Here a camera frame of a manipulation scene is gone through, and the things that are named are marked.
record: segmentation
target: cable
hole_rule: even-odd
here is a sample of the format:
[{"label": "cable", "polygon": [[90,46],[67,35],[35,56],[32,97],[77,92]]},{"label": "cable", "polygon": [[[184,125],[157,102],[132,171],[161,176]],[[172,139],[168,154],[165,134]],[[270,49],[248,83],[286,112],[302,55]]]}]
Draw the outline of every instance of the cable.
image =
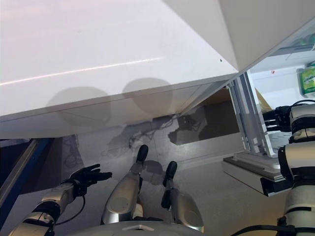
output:
[{"label": "cable", "polygon": [[315,102],[315,100],[311,100],[311,99],[300,100],[300,101],[297,101],[296,103],[294,103],[291,107],[296,106],[296,105],[299,104],[300,102]]},{"label": "cable", "polygon": [[272,230],[277,232],[286,232],[286,233],[296,233],[294,226],[274,226],[274,225],[252,225],[248,226],[246,228],[243,228],[242,230],[232,234],[231,236],[237,236],[241,235],[250,231],[256,231],[256,230]]},{"label": "cable", "polygon": [[60,222],[60,223],[57,223],[56,226],[57,226],[57,225],[62,225],[62,224],[64,224],[64,223],[69,222],[70,220],[73,220],[75,217],[77,217],[77,216],[83,211],[83,209],[84,209],[84,207],[85,207],[85,197],[82,196],[82,198],[83,198],[83,205],[82,205],[80,211],[79,211],[78,213],[76,213],[73,217],[71,217],[70,219],[67,219],[67,220],[62,221],[62,222]]}]

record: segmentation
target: floor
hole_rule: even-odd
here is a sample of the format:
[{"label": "floor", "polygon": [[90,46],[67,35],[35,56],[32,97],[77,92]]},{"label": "floor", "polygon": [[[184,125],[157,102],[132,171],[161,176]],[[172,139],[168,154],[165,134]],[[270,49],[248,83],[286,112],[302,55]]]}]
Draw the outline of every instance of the floor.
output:
[{"label": "floor", "polygon": [[[140,193],[146,217],[169,221],[169,213],[160,207],[160,201],[164,171],[172,160],[178,162],[175,184],[196,201],[206,235],[230,235],[253,224],[276,224],[282,215],[286,193],[265,197],[222,171],[220,161],[243,150],[231,102],[224,101],[196,107],[180,118],[166,116],[63,137],[60,179],[95,163],[101,164],[103,172],[113,172],[113,177],[88,189],[84,211],[76,219],[56,227],[56,235],[99,224],[107,198],[134,163],[142,144],[149,146]],[[46,187],[37,185],[41,189],[51,187],[49,183]],[[46,191],[20,195],[1,233],[7,235]],[[70,204],[60,221],[75,214],[81,204],[81,199]]]}]

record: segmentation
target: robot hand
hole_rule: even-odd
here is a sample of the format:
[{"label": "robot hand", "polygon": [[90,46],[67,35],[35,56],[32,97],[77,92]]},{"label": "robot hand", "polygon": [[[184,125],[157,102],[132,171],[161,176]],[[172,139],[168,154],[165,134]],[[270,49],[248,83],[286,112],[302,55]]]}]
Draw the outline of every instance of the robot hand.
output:
[{"label": "robot hand", "polygon": [[72,173],[69,179],[65,179],[61,182],[67,183],[70,182],[73,184],[73,197],[74,199],[79,196],[84,196],[87,193],[88,187],[92,184],[96,184],[98,181],[106,180],[112,177],[111,172],[101,173],[99,164],[84,167],[78,171]]},{"label": "robot hand", "polygon": [[[82,168],[45,194],[41,202],[27,217],[11,232],[10,236],[53,236],[55,225],[70,221],[76,217],[85,205],[84,195],[92,184],[109,179],[111,172],[101,173],[99,164]],[[76,197],[83,197],[81,210],[72,218],[56,224],[66,206],[73,202]]]}]

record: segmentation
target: white wall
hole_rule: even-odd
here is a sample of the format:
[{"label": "white wall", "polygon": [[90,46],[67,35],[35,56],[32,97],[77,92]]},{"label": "white wall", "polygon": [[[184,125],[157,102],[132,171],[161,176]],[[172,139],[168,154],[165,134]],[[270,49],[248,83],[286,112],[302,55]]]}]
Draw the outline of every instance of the white wall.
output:
[{"label": "white wall", "polygon": [[255,88],[274,109],[306,99],[301,95],[297,70],[315,59],[315,51],[265,58],[250,69]]}]

